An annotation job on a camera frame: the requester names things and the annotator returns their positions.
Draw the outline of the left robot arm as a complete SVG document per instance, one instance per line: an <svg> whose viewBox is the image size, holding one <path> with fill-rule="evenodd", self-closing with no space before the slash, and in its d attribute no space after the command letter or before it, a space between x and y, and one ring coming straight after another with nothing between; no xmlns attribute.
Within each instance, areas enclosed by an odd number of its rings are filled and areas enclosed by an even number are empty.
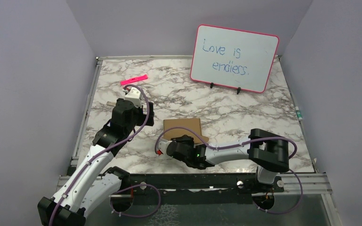
<svg viewBox="0 0 362 226"><path fill-rule="evenodd" d="M120 149L138 134L136 127L154 125L153 103L146 103L144 113L140 97L116 101L111 119L96 133L81 165L52 197L39 201L37 209L42 225L83 226L88 215L107 196L129 189L127 172L118 167L103 177L103 183L96 186L93 183Z"/></svg>

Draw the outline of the brown cardboard box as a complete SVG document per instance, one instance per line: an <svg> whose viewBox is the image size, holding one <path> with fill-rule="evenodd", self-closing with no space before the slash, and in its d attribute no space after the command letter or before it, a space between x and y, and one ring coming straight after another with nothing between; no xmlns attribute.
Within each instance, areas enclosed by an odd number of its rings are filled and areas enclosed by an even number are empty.
<svg viewBox="0 0 362 226"><path fill-rule="evenodd" d="M197 134L205 143L209 141L209 138L202 134L200 118L166 119L163 121L163 126L164 130L174 128L163 135L166 140L187 135L193 138L195 144L202 144L203 142L196 136Z"/></svg>

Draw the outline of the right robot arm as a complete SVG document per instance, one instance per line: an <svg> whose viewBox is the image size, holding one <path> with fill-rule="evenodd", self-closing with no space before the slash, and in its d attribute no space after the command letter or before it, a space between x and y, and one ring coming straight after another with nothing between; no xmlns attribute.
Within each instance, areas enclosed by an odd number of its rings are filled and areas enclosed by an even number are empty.
<svg viewBox="0 0 362 226"><path fill-rule="evenodd" d="M164 153L198 170L228 161L251 160L258 165L254 188L264 192L271 187L278 173L290 170L290 144L296 152L297 145L292 140L262 129L252 129L248 137L224 144L209 144L197 133L169 140L159 137L155 148L157 154Z"/></svg>

